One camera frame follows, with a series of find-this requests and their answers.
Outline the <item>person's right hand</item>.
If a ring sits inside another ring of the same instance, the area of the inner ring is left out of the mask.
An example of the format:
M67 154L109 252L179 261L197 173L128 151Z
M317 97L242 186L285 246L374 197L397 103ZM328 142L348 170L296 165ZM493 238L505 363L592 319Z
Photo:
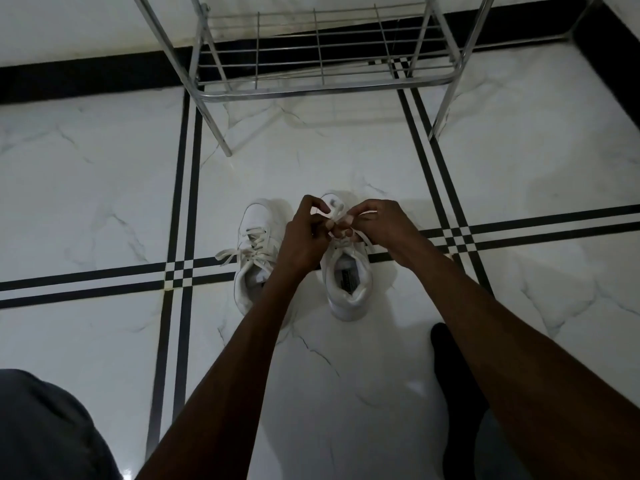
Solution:
M372 243L387 249L400 265L415 271L432 244L397 201L368 199L350 208L341 221L364 221Z

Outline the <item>person's left hand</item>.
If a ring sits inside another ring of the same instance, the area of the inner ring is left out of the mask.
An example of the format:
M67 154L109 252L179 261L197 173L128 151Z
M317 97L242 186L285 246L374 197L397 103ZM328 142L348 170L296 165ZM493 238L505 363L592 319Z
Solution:
M311 214L313 209L329 212L320 198L305 195L292 220L285 227L284 240L278 252L273 277L277 281L302 281L319 265L328 249L329 241L315 241L312 237L312 218L324 217Z

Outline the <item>white shoelace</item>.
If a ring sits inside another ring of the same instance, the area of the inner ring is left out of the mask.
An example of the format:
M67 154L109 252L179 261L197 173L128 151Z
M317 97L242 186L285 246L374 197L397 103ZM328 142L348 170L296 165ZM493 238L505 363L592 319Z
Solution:
M215 259L222 264L229 264L236 257L241 267L256 266L271 273L281 244L282 241L271 234L269 227L249 227L239 232L236 248L220 251Z
M327 219L333 220L335 223L345 217L348 207L345 202L338 197L338 195L329 193L325 194L322 199L330 211L322 212L318 209L313 209L311 211L312 215L320 214ZM339 255L344 252L347 252L349 255L352 255L355 252L368 255L373 252L374 245L363 232L351 229L351 234L349 235L346 230L337 226L335 226L334 229L340 233L340 236L336 237L335 234L330 233L330 244L325 252L325 256L327 258L333 256L336 252L338 252Z

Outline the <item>person's left forearm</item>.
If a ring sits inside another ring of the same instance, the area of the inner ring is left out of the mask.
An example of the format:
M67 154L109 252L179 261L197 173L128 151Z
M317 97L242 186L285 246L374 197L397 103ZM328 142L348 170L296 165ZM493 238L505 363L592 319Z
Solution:
M135 480L246 480L277 338L317 267L276 267Z

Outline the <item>person's right forearm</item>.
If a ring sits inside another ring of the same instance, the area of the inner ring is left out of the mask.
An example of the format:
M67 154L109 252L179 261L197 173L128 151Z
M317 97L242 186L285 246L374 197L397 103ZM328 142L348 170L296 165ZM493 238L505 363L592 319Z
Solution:
M640 409L420 235L402 251L535 478L640 480Z

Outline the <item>white sneaker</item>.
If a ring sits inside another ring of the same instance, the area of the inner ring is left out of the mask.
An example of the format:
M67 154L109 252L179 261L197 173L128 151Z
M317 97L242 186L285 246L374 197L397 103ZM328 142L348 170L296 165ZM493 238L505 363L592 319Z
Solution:
M329 193L338 195L344 202L342 195L336 192ZM332 314L347 322L363 317L373 290L369 255L357 252L352 255L347 252L339 255L336 252L327 258L324 253L321 272Z
M234 251L238 263L234 300L242 315L249 313L265 286L271 288L273 272L276 272L275 284L292 301L291 275L276 268L285 227L280 211L269 200L256 200L244 211Z

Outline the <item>chrome metal shoe rack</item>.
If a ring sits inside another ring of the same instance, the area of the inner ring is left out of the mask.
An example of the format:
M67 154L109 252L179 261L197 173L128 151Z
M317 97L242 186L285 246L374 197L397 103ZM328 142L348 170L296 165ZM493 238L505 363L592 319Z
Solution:
M345 0L225 13L191 0L196 33L183 62L150 1L134 0L226 156L212 104L443 86L437 138L473 52L569 41L597 1Z

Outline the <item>dark grey shorts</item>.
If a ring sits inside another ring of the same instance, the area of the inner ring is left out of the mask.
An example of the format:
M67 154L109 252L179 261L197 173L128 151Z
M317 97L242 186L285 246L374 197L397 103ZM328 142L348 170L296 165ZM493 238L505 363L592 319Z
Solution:
M0 369L0 480L123 480L75 396L27 371Z

